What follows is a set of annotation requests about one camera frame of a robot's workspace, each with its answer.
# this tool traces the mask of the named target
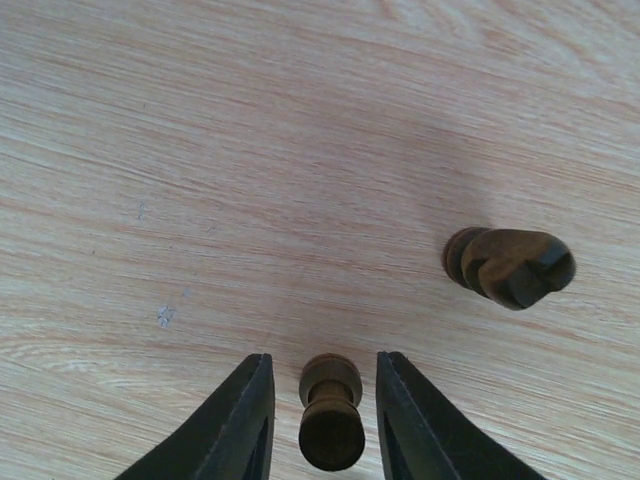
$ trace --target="wooden table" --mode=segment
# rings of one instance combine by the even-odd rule
[[[3,1],[0,477],[110,479],[269,352],[272,478],[382,479],[401,350],[549,479],[636,478],[639,95],[634,0]],[[442,271],[469,225],[578,275],[504,310]],[[327,351],[365,387],[334,475],[297,447]]]

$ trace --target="light wood surface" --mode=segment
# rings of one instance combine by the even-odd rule
[[[382,479],[383,349],[548,478],[638,478],[639,95],[635,0],[3,0],[0,478],[113,478],[269,352],[272,478]],[[577,278],[467,292],[469,225]],[[365,386],[339,474],[296,441],[326,351]]]

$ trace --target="small scratch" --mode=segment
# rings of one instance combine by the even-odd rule
[[[161,307],[158,309],[158,324],[161,327],[167,328],[169,326],[169,322],[173,318],[173,315],[176,311],[173,308],[170,308],[168,305]]]

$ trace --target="wood grain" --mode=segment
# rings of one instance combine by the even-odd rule
[[[548,478],[636,478],[639,47],[634,0],[4,0],[0,477],[112,478],[270,352],[272,478],[382,479],[397,349]],[[557,235],[576,280],[464,291],[469,225]],[[365,385],[334,475],[296,444],[325,351]]]

